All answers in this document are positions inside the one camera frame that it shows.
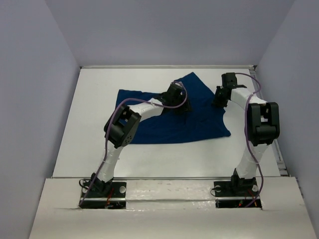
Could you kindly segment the blue t shirt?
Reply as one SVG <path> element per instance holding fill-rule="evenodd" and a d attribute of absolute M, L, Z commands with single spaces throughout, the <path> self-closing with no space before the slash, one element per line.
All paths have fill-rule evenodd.
<path fill-rule="evenodd" d="M 213 92 L 191 72 L 179 78 L 187 91 L 189 111 L 163 109 L 161 116 L 139 123 L 133 144 L 174 144 L 229 137 L 223 116 L 225 110 L 212 105 Z"/>

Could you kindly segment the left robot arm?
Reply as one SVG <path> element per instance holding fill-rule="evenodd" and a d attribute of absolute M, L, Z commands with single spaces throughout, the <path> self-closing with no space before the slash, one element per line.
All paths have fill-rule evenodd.
<path fill-rule="evenodd" d="M 104 127 L 105 156 L 91 176 L 86 195 L 90 192 L 100 197 L 109 195 L 120 154 L 133 141 L 141 122 L 170 111 L 189 110 L 188 94 L 182 82 L 172 82 L 167 91 L 147 101 L 128 98 L 120 102 Z"/>

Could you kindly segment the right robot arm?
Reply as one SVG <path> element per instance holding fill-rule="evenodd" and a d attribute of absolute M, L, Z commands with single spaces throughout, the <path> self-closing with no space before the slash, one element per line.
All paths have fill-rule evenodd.
<path fill-rule="evenodd" d="M 252 193 L 257 199 L 263 189 L 257 184 L 257 174 L 262 175 L 260 166 L 263 154 L 280 135 L 279 105 L 267 102 L 257 96 L 261 84 L 255 91 L 238 84 L 238 73 L 222 74 L 222 85 L 216 88 L 213 106 L 225 108 L 229 101 L 236 103 L 244 111 L 244 135 L 246 148 L 229 181 L 214 183 L 216 197 L 244 197 Z"/>

